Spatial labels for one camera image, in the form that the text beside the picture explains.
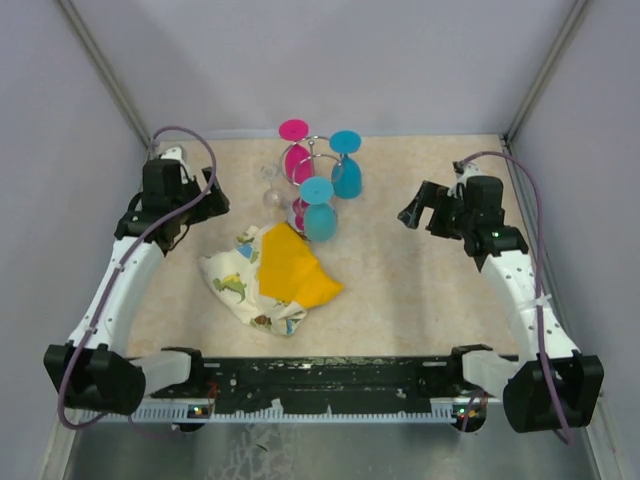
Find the clear wine glass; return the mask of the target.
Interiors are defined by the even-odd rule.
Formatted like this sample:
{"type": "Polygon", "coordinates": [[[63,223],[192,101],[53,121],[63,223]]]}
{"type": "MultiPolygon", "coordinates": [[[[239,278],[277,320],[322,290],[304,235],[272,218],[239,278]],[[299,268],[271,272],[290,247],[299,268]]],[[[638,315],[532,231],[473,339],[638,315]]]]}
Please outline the clear wine glass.
{"type": "Polygon", "coordinates": [[[280,176],[279,166],[276,164],[265,165],[260,169],[259,176],[268,183],[268,188],[263,194],[263,204],[267,208],[281,208],[283,205],[283,193],[277,185],[277,180],[280,176]]]}

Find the blue wine glass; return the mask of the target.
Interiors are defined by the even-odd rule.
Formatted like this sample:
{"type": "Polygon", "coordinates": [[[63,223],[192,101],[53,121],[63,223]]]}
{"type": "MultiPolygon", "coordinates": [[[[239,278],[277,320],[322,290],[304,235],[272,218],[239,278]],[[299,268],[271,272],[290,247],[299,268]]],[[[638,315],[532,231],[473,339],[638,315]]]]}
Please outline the blue wine glass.
{"type": "Polygon", "coordinates": [[[331,181],[334,193],[341,199],[354,199],[362,192],[362,173],[358,163],[350,157],[361,147],[361,137],[354,131],[342,130],[329,139],[331,150],[339,155],[339,162],[334,166],[331,181]]]}
{"type": "Polygon", "coordinates": [[[312,242],[326,242],[337,231],[337,216],[330,201],[333,184],[321,176],[310,177],[300,186],[300,198],[307,204],[303,215],[304,234],[312,242]]]}

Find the dinosaur print yellow cloth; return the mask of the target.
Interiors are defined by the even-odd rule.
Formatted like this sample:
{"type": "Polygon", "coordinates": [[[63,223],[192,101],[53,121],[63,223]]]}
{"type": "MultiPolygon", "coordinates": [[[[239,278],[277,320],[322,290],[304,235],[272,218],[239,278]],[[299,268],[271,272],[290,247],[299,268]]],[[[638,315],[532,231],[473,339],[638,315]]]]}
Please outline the dinosaur print yellow cloth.
{"type": "Polygon", "coordinates": [[[291,336],[310,309],[344,289],[288,224],[249,227],[236,246],[198,259],[203,279],[241,323],[291,336]]]}

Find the blue wine glass front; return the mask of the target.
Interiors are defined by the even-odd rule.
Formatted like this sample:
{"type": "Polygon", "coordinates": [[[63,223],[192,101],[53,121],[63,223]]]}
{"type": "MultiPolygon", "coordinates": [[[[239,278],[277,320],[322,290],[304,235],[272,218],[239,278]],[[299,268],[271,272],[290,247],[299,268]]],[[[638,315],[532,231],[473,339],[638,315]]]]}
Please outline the blue wine glass front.
{"type": "Polygon", "coordinates": [[[333,184],[321,176],[310,177],[300,186],[300,198],[307,204],[303,215],[304,234],[312,242],[326,242],[337,231],[337,216],[330,201],[333,184]]]}

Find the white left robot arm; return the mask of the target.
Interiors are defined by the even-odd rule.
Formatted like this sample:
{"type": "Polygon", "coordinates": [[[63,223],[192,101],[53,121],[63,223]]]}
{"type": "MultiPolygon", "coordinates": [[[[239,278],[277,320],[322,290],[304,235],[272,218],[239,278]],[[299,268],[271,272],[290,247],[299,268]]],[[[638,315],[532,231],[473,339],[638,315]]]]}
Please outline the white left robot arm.
{"type": "Polygon", "coordinates": [[[163,391],[189,397],[208,384],[200,351],[166,347],[129,359],[127,345],[141,301],[166,256],[192,226],[228,213],[229,200],[215,177],[203,169],[199,186],[181,146],[171,147],[143,166],[142,189],[116,227],[110,260],[78,326],[62,345],[51,344],[45,369],[58,393],[57,414],[69,429],[80,429],[69,410],[132,415],[143,400],[163,391]]]}

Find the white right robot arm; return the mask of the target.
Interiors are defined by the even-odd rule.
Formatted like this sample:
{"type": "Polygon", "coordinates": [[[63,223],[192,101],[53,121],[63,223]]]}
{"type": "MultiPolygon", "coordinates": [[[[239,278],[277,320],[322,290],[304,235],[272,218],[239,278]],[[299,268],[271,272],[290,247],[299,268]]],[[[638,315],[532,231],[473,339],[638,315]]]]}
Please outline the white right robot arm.
{"type": "Polygon", "coordinates": [[[470,160],[453,168],[454,185],[423,182],[398,218],[415,229],[423,211],[431,209],[427,231],[463,242],[505,306],[519,353],[512,361],[485,346],[461,349],[460,362],[446,372],[448,387],[461,396],[479,388],[501,399],[518,433],[589,425],[604,379],[600,359],[582,354],[557,320],[535,256],[521,231],[505,222],[503,182],[470,160]]]}

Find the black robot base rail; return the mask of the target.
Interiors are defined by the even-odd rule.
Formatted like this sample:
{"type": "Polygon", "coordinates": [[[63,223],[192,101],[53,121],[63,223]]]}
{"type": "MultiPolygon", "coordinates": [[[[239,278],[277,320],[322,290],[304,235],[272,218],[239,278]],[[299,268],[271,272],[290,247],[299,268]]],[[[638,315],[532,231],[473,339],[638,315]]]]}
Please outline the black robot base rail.
{"type": "Polygon", "coordinates": [[[475,432],[492,397],[469,398],[451,356],[213,358],[200,378],[143,400],[135,424],[447,424],[475,432]]]}

